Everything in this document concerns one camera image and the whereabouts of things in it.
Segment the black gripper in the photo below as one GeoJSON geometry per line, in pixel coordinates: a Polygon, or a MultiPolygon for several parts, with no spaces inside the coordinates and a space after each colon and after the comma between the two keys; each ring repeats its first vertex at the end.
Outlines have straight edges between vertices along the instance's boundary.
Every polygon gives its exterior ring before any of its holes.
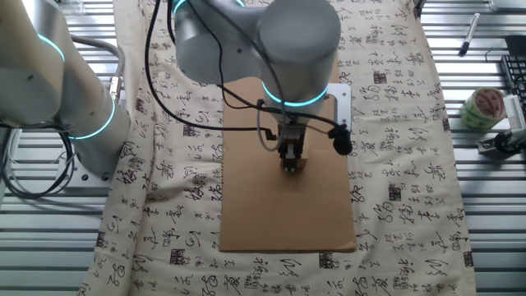
{"type": "Polygon", "coordinates": [[[297,168],[296,154],[303,153],[306,129],[305,125],[299,123],[279,125],[279,136],[283,140],[278,152],[284,171],[293,172],[297,168]]]}

